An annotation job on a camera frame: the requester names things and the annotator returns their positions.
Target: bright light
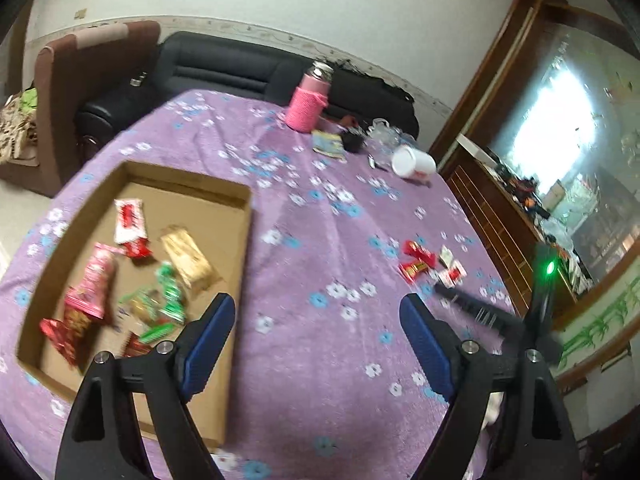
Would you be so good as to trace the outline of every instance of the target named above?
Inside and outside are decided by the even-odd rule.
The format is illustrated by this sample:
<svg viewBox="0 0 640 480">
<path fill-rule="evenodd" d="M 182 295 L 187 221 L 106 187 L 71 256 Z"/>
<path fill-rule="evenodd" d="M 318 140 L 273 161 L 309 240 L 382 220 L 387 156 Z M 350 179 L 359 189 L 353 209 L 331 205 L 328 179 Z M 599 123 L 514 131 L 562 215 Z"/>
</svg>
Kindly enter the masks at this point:
<svg viewBox="0 0 640 480">
<path fill-rule="evenodd" d="M 520 176 L 538 176 L 540 194 L 562 180 L 581 149 L 593 142 L 591 112 L 584 87 L 568 70 L 549 78 L 549 86 L 540 90 L 508 156 Z"/>
</svg>

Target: brown armchair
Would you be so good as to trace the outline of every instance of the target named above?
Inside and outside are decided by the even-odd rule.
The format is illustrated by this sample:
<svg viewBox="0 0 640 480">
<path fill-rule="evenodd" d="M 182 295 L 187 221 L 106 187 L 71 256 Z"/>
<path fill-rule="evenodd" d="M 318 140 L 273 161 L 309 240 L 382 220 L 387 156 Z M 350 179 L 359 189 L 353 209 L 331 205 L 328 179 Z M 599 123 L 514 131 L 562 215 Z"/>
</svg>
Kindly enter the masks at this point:
<svg viewBox="0 0 640 480">
<path fill-rule="evenodd" d="M 141 21 L 86 28 L 48 43 L 38 54 L 37 154 L 0 165 L 0 178 L 53 197 L 80 169 L 74 117 L 85 101 L 152 59 L 160 25 Z"/>
</svg>

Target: floor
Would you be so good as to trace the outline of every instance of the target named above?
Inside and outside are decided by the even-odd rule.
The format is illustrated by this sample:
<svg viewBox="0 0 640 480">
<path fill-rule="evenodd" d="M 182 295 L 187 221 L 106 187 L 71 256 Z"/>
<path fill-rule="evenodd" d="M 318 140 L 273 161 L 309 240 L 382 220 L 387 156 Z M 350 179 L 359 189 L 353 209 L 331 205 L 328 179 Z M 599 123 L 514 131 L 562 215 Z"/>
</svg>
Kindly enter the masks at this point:
<svg viewBox="0 0 640 480">
<path fill-rule="evenodd" d="M 0 277 L 24 235 L 49 208 L 50 198 L 0 180 Z"/>
</svg>

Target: pink thermos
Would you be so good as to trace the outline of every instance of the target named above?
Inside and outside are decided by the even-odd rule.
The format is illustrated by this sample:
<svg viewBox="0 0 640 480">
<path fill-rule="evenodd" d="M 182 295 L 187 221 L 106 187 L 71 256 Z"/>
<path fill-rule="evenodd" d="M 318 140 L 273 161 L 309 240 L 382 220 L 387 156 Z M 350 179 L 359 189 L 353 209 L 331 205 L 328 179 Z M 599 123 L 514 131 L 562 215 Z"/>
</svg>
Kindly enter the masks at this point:
<svg viewBox="0 0 640 480">
<path fill-rule="evenodd" d="M 327 97 L 333 75 L 334 69 L 319 61 L 306 71 L 284 119 L 289 128 L 308 134 L 316 127 L 322 110 L 329 105 Z"/>
</svg>

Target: floral tablecloth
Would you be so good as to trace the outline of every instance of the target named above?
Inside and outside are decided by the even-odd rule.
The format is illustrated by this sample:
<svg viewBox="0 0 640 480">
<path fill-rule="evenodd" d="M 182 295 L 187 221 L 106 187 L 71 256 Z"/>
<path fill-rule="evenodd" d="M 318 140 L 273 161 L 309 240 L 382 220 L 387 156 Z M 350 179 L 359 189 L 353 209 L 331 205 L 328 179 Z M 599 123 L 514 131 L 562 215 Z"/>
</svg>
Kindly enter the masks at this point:
<svg viewBox="0 0 640 480">
<path fill-rule="evenodd" d="M 495 267 L 439 176 L 417 186 L 372 170 L 363 155 L 331 160 L 290 130 L 282 109 L 187 92 L 121 133 L 89 162 L 24 239 L 0 283 L 0 417 L 28 462 L 52 479 L 69 405 L 25 374 L 15 346 L 38 277 L 97 184 L 132 158 L 248 184 L 252 239 L 232 370 L 228 439 L 214 459 L 229 479 L 405 479 L 447 405 L 402 332 L 401 298 L 417 292 L 459 336 L 496 341 L 433 293 L 434 274 L 398 273 L 406 239 L 446 244 L 463 287 L 511 309 Z M 482 473 L 482 435 L 467 477 Z M 170 478 L 145 441 L 158 478 Z"/>
</svg>

